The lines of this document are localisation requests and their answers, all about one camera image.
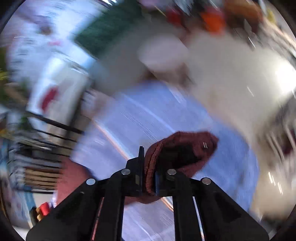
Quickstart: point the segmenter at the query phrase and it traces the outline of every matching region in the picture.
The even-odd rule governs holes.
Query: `metal screw head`
[[[122,169],[122,170],[121,170],[121,174],[122,174],[122,175],[128,175],[128,174],[130,174],[130,173],[131,173],[130,169],[126,169],[126,168],[125,168],[125,169]]]
[[[95,184],[95,183],[96,183],[96,180],[93,179],[93,178],[90,178],[90,179],[87,179],[87,180],[86,180],[86,184],[87,184],[87,185],[90,185],[90,186],[91,186],[91,185],[93,185],[93,184]]]
[[[167,171],[167,173],[168,173],[169,175],[175,175],[175,174],[177,173],[177,171],[176,171],[175,169],[169,169],[169,170]]]
[[[209,179],[207,177],[202,179],[202,183],[205,184],[205,185],[209,185],[209,184],[211,184],[211,182],[212,182],[211,179]]]

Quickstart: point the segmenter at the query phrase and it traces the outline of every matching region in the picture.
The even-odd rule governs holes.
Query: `orange object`
[[[263,12],[253,1],[224,0],[224,13],[231,28],[244,28],[244,20],[247,20],[254,33],[259,31],[259,24],[263,21]]]
[[[211,33],[220,34],[225,28],[225,20],[222,12],[213,7],[206,9],[201,13],[201,17],[205,22],[205,28]]]
[[[46,216],[50,212],[50,208],[47,202],[40,205],[40,210],[43,214],[43,216]]]

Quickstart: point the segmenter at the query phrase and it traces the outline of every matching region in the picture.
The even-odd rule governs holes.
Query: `light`
[[[274,186],[276,186],[276,182],[274,181],[274,176],[271,176],[272,177],[272,180],[274,182]]]
[[[286,62],[279,64],[279,66],[277,66],[276,75],[282,93],[288,93],[295,89],[295,69],[292,65]]]
[[[248,91],[251,93],[251,95],[254,97],[254,94],[252,93],[252,91],[250,90],[249,86],[247,86]]]
[[[273,183],[273,180],[271,178],[270,172],[268,172],[268,176],[269,176],[270,183]]]
[[[281,188],[281,184],[280,183],[278,183],[278,187],[279,187],[279,192],[283,195],[283,190]]]
[[[108,0],[102,0],[102,1],[112,6],[112,4]]]

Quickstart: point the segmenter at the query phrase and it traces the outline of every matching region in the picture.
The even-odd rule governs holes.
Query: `red object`
[[[154,194],[152,191],[152,177],[156,167],[156,163],[159,165],[162,163],[168,163],[171,168],[177,169],[183,172],[187,177],[191,178],[196,172],[198,172],[209,160],[211,155],[217,148],[218,138],[209,132],[176,132],[169,137],[162,139],[159,142],[154,143],[146,152],[144,161],[144,173],[145,173],[145,187],[149,194]],[[192,146],[192,152],[197,159],[200,159],[195,163],[183,163],[187,151],[178,152],[166,152],[166,148],[176,148],[178,145],[190,145]]]
[[[47,202],[40,205],[40,210],[43,214],[43,216],[46,216],[50,212],[50,208]]]
[[[210,33],[220,34],[224,31],[226,23],[221,11],[209,7],[201,13],[201,17],[204,20],[206,30]]]
[[[48,42],[49,46],[61,46],[61,41],[60,40],[55,40],[55,41],[50,41]]]
[[[49,89],[49,91],[47,92],[47,94],[45,95],[45,98],[43,99],[43,101],[41,103],[41,109],[43,110],[43,112],[46,112],[49,103],[55,99],[57,93],[58,93],[57,86]]]
[[[166,17],[167,17],[167,21],[169,23],[172,23],[174,25],[177,26],[181,26],[182,25],[182,18],[181,18],[181,13],[174,9],[174,8],[169,8],[166,12]]]

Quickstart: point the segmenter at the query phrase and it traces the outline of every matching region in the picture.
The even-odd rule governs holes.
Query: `fabric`
[[[156,165],[165,170],[177,169],[192,177],[205,165],[217,147],[218,139],[209,132],[175,134],[153,144],[146,152],[144,161],[145,186],[152,191],[152,177]]]

